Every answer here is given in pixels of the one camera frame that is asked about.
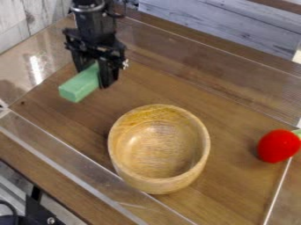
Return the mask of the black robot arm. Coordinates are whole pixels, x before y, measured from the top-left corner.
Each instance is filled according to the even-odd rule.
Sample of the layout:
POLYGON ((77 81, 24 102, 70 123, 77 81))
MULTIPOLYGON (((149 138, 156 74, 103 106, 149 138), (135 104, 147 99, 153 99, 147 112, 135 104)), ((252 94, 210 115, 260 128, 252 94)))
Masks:
POLYGON ((115 12, 113 0, 72 0, 70 12, 74 28, 62 29, 64 47, 78 72, 97 65, 99 87, 108 88, 128 66, 127 47, 116 38, 116 19, 124 14, 115 12))

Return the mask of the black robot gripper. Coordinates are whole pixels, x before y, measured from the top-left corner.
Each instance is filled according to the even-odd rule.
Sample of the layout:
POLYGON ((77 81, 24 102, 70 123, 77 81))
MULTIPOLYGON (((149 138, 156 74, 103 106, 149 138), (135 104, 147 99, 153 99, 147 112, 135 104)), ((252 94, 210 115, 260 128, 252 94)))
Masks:
POLYGON ((77 72, 88 69, 97 60, 99 86, 108 88, 119 79, 119 70, 125 69, 125 46, 115 37, 116 19, 123 15, 112 8, 80 9, 72 7, 74 28, 64 28, 65 48, 72 52, 77 72))

